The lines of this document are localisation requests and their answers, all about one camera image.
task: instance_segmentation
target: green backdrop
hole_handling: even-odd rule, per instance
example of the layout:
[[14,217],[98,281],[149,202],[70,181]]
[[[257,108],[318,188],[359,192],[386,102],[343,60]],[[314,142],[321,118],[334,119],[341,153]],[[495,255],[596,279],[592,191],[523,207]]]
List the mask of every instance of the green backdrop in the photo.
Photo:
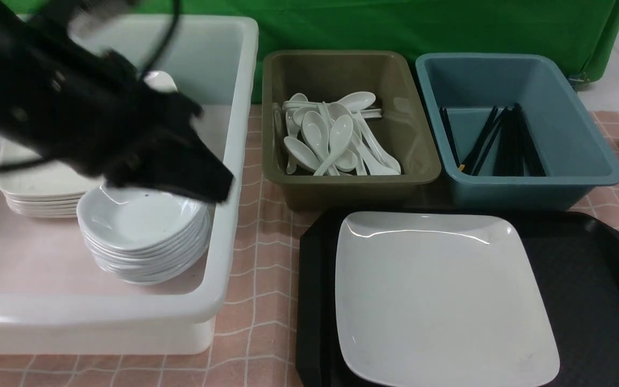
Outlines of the green backdrop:
[[[28,13],[41,0],[5,0]],[[619,29],[619,0],[184,0],[189,14],[237,15],[260,25],[261,61],[278,49],[515,52],[553,59],[566,75],[602,76]],[[169,13],[145,0],[141,13]]]

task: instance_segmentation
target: teal plastic bin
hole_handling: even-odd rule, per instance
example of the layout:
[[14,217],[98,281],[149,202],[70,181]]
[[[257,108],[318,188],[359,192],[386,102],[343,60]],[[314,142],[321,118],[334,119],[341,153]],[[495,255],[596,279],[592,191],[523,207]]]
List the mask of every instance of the teal plastic bin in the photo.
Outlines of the teal plastic bin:
[[[594,187],[619,183],[619,161],[555,63],[521,54],[426,54],[416,63],[454,205],[565,210]],[[439,108],[447,108],[460,160],[493,106],[519,103],[545,177],[491,176],[497,142],[479,176],[457,169]]]

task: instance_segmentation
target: white plastic basin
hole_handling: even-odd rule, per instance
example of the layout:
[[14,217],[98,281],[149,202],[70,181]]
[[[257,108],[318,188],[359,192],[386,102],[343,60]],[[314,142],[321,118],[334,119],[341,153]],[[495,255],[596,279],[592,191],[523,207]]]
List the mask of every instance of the white plastic basin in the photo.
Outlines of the white plastic basin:
[[[140,64],[168,16],[130,16],[87,42]],[[142,288],[102,272],[75,219],[31,220],[0,193],[0,353],[198,353],[213,337],[233,259],[258,28],[188,16],[158,69],[204,106],[200,137],[236,177],[214,210],[211,244],[186,275]]]

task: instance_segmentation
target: black serving tray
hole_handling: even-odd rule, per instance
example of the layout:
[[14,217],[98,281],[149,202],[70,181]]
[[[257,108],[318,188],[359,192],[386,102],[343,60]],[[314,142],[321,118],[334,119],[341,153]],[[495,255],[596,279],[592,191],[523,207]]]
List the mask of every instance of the black serving tray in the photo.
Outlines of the black serving tray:
[[[305,387],[377,385],[349,370],[337,340],[337,236],[356,211],[329,210],[300,239],[296,368]],[[513,224],[529,256],[560,354],[546,385],[619,387],[619,232],[583,213],[478,214]]]

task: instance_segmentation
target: olive green plastic tray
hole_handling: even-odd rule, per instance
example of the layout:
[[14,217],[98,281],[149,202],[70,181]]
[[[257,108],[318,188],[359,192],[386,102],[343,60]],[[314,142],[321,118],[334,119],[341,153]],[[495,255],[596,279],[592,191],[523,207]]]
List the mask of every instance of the olive green plastic tray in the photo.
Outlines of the olive green plastic tray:
[[[304,93],[333,102],[354,91],[372,91],[383,118],[369,121],[384,149],[402,165],[401,176],[289,176],[283,148],[285,119],[273,119],[283,101]],[[280,51],[264,60],[263,170],[296,211],[339,205],[398,204],[437,179],[441,163],[410,68],[395,52]]]

